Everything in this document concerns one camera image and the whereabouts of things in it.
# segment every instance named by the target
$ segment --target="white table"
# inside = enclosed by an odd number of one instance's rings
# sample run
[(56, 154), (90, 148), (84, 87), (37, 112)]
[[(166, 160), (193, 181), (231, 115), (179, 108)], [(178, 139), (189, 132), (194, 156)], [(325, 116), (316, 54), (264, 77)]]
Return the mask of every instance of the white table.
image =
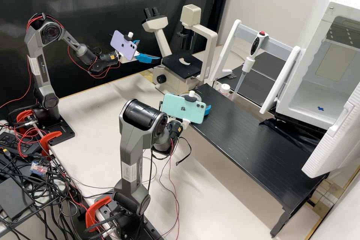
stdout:
[[(163, 95), (152, 83), (135, 74), (61, 99), (60, 113), (75, 131), (75, 137), (51, 150), (71, 177), (87, 185), (108, 188), (120, 180), (118, 117), (125, 102), (132, 98), (157, 108)], [(175, 161), (187, 153), (187, 144), (180, 143), (171, 161), (171, 178), (180, 202), (179, 239), (238, 239), (240, 236), (270, 239), (269, 229), (193, 157), (175, 166)], [(171, 228), (176, 219), (174, 198), (159, 183), (165, 162), (155, 161), (157, 177), (151, 183), (151, 202), (145, 212), (159, 233)], [(145, 159), (143, 164), (143, 180), (146, 180), (150, 161)], [(167, 175), (162, 180), (171, 187)], [(78, 187), (84, 196), (106, 191), (79, 183)], [(91, 205), (94, 198), (86, 202)], [(175, 239), (176, 234), (174, 229), (166, 239)]]

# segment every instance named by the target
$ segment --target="bottle cap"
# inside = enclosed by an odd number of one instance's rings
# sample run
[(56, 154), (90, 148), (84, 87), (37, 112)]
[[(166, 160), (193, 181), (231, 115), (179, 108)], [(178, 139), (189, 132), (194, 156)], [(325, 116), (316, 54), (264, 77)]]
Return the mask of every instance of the bottle cap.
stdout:
[(227, 94), (230, 91), (230, 85), (228, 84), (222, 84), (220, 87), (220, 93)]

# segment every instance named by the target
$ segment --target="red clamp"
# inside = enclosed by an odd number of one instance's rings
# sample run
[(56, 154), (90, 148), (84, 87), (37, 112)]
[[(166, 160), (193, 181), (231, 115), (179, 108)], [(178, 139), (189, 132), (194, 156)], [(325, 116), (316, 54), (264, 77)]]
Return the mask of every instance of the red clamp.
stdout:
[(87, 228), (89, 228), (90, 226), (92, 226), (96, 223), (95, 211), (99, 210), (100, 207), (103, 207), (104, 205), (106, 205), (110, 202), (111, 202), (110, 196), (106, 196), (106, 197), (98, 200), (97, 202), (95, 202), (92, 206), (90, 206), (87, 209), (86, 214), (85, 214), (85, 223), (86, 223)]
[[(25, 122), (25, 118), (28, 117), (28, 116), (31, 116), (33, 115), (33, 110), (29, 109), (29, 110), (26, 110), (26, 111), (22, 111), (21, 113), (19, 113), (17, 116), (16, 116), (16, 122), (19, 123), (19, 122)], [(26, 132), (26, 129), (24, 127), (21, 127), (19, 128), (19, 132), (21, 134), (24, 134)], [(29, 135), (36, 135), (37, 132), (34, 131), (34, 132), (29, 132)]]
[(41, 147), (42, 147), (42, 151), (41, 151), (41, 155), (43, 156), (48, 156), (49, 155), (49, 141), (54, 139), (55, 137), (59, 137), (62, 135), (61, 131), (54, 131), (54, 132), (50, 132), (49, 134), (46, 134), (44, 137), (41, 138), (41, 140), (39, 141)]
[(24, 122), (25, 117), (28, 117), (30, 115), (33, 115), (33, 110), (30, 109), (30, 110), (22, 111), (16, 116), (16, 122)]

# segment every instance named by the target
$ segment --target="purple smartphone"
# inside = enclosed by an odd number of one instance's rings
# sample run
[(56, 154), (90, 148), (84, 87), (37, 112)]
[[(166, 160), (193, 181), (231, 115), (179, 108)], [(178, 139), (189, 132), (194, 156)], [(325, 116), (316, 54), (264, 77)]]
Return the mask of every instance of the purple smartphone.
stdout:
[(110, 45), (129, 61), (131, 61), (137, 49), (137, 46), (132, 41), (126, 40), (118, 30), (115, 30), (112, 35)]

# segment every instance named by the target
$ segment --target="black table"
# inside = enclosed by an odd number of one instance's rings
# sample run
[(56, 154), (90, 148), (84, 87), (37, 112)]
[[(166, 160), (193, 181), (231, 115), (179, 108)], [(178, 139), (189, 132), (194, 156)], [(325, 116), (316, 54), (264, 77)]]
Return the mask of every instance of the black table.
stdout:
[(259, 120), (208, 84), (195, 91), (203, 102), (211, 105), (203, 123), (192, 125), (195, 130), (282, 205), (284, 213), (270, 232), (274, 237), (326, 175), (309, 178), (301, 171), (309, 152), (259, 124)]

